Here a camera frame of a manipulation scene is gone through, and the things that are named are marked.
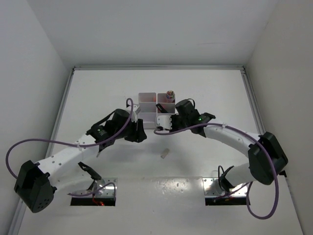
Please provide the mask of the green black highlighter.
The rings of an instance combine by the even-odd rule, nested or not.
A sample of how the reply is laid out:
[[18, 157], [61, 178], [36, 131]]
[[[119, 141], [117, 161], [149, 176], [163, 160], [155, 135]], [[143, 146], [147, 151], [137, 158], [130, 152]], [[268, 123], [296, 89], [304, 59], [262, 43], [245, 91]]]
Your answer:
[[162, 113], [162, 114], [168, 113], [168, 111], [160, 103], [156, 104], [156, 108], [159, 113]]

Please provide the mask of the clear tube of colored pens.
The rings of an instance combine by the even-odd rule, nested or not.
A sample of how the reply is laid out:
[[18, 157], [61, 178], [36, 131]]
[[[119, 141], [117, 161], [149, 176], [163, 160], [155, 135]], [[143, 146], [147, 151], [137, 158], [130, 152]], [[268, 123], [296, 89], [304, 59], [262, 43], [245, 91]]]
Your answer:
[[173, 90], [168, 90], [166, 92], [166, 102], [167, 103], [174, 103], [175, 102], [175, 92]]

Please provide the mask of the grey eraser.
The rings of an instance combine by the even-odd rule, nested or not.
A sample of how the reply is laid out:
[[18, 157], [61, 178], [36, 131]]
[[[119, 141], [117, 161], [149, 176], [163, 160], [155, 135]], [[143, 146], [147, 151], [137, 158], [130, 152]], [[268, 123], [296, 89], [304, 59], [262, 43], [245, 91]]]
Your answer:
[[164, 159], [164, 158], [169, 154], [169, 152], [170, 152], [170, 149], [165, 148], [165, 149], [161, 152], [160, 157], [161, 157], [162, 159]]

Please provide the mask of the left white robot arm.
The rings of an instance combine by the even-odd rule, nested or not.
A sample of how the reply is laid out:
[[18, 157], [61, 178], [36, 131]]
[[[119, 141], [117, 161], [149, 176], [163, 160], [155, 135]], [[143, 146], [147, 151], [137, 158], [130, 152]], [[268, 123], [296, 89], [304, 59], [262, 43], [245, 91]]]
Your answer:
[[52, 202], [54, 193], [60, 189], [59, 178], [75, 166], [89, 173], [93, 180], [100, 180], [100, 175], [83, 160], [97, 157], [118, 139], [144, 141], [147, 136], [139, 113], [139, 105], [116, 109], [69, 147], [37, 163], [31, 160], [23, 163], [14, 186], [15, 193], [33, 213], [38, 213]]

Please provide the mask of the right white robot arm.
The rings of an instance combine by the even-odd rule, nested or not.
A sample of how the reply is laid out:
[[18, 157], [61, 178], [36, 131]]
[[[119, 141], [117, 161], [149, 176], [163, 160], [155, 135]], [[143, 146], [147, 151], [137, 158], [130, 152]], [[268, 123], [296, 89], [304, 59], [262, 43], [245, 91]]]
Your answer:
[[200, 114], [194, 104], [184, 99], [175, 105], [178, 114], [172, 116], [172, 130], [190, 128], [193, 134], [222, 142], [248, 158], [248, 163], [229, 167], [217, 182], [218, 190], [230, 192], [239, 184], [258, 181], [270, 185], [274, 176], [272, 169], [279, 174], [288, 164], [276, 136], [270, 132], [262, 135], [236, 132], [223, 126], [209, 113]]

